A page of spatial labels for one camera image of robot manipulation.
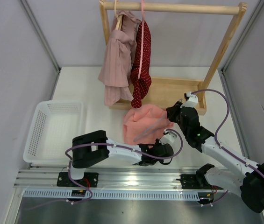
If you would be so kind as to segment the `salmon pink skirt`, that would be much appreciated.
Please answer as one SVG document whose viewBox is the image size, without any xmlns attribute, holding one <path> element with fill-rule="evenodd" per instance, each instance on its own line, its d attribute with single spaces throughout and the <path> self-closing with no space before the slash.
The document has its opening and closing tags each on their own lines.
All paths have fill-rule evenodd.
<svg viewBox="0 0 264 224">
<path fill-rule="evenodd" d="M 173 127 L 167 112 L 152 104 L 129 110 L 122 122 L 124 143 L 128 145 L 153 144 L 165 129 Z"/>
</svg>

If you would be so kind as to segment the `blue wire hanger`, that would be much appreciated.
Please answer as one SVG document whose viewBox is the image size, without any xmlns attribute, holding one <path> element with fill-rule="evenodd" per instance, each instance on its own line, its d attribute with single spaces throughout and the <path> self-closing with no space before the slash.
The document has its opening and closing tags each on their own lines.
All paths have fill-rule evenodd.
<svg viewBox="0 0 264 224">
<path fill-rule="evenodd" d="M 132 139 L 134 143 L 151 143 L 163 136 L 164 129 L 173 128 L 173 122 L 167 119 L 166 110 L 153 104 L 138 108 L 132 124 L 136 132 Z"/>
</svg>

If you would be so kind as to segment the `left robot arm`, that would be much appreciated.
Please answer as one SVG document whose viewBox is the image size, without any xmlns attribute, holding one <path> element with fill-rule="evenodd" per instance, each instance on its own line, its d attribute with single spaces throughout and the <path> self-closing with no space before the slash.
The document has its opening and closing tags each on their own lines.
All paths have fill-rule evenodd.
<svg viewBox="0 0 264 224">
<path fill-rule="evenodd" d="M 155 143 L 126 145 L 109 139 L 103 130 L 81 135 L 72 140 L 72 148 L 65 152 L 70 159 L 68 171 L 58 175 L 58 187 L 96 188 L 98 173 L 86 173 L 90 168 L 108 158 L 124 160 L 132 165 L 153 166 L 157 162 L 168 165 L 173 159 L 172 144 L 177 135 L 166 131 Z"/>
</svg>

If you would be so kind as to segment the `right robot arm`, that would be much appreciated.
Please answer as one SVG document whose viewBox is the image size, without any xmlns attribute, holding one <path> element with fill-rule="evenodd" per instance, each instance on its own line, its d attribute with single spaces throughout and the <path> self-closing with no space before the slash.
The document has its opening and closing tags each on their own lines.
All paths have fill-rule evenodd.
<svg viewBox="0 0 264 224">
<path fill-rule="evenodd" d="M 212 167 L 196 175 L 200 188 L 215 185 L 239 196 L 253 212 L 264 210 L 264 163 L 258 164 L 228 149 L 215 134 L 201 126 L 195 108 L 185 107 L 180 101 L 166 109 L 170 122 L 178 124 L 188 145 L 217 160 L 229 172 Z"/>
</svg>

